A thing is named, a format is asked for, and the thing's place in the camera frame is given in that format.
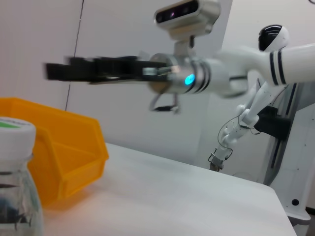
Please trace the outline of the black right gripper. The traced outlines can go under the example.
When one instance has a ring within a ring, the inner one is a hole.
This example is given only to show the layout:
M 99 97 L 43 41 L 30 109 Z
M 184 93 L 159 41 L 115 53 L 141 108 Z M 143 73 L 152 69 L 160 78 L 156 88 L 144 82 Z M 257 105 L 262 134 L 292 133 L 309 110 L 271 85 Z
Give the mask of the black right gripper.
M 165 82 L 170 67 L 164 62 L 140 60 L 135 56 L 120 58 L 65 57 L 67 64 L 45 63 L 49 81 L 91 81 L 91 84 L 124 82 Z M 94 63 L 94 71 L 85 65 Z

